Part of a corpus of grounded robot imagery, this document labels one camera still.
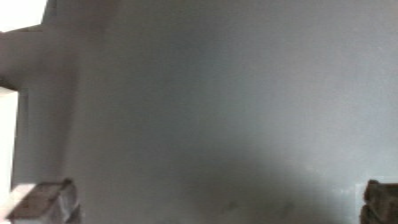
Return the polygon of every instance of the dark gray surface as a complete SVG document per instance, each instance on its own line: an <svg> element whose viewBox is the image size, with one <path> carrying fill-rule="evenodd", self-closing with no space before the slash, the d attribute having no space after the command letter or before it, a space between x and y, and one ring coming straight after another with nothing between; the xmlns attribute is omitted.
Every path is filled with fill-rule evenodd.
<svg viewBox="0 0 398 224"><path fill-rule="evenodd" d="M31 149L67 149L85 223L356 223L360 184L398 176L398 2L58 0L56 13L1 71L30 71Z"/></svg>

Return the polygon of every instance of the dark object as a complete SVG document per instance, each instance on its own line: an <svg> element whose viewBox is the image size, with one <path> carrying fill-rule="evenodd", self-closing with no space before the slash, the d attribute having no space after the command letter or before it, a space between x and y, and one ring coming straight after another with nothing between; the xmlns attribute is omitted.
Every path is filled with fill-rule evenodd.
<svg viewBox="0 0 398 224"><path fill-rule="evenodd" d="M398 224L398 184L381 184L369 180L364 202L360 224Z"/></svg>
<svg viewBox="0 0 398 224"><path fill-rule="evenodd" d="M69 179L62 183L35 185L6 219L14 224L79 224L76 187Z"/></svg>

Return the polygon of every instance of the gray wall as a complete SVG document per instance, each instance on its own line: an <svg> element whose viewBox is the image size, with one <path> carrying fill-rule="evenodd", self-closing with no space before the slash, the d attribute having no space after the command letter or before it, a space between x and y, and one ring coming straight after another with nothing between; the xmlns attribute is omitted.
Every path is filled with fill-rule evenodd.
<svg viewBox="0 0 398 224"><path fill-rule="evenodd" d="M63 161L85 223L356 223L367 178L398 181L398 2L56 7L3 58L33 71L26 164Z"/></svg>

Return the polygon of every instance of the white wall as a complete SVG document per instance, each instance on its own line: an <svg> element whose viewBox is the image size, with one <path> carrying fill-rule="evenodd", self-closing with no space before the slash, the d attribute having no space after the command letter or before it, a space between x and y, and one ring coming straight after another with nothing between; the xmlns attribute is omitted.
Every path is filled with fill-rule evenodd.
<svg viewBox="0 0 398 224"><path fill-rule="evenodd" d="M356 223L360 184L398 181L396 1L58 7L38 59L22 36L6 68L26 57L46 74L28 84L31 161L56 167L46 153L67 147L85 223ZM60 105L70 132L49 122L69 124Z"/></svg>

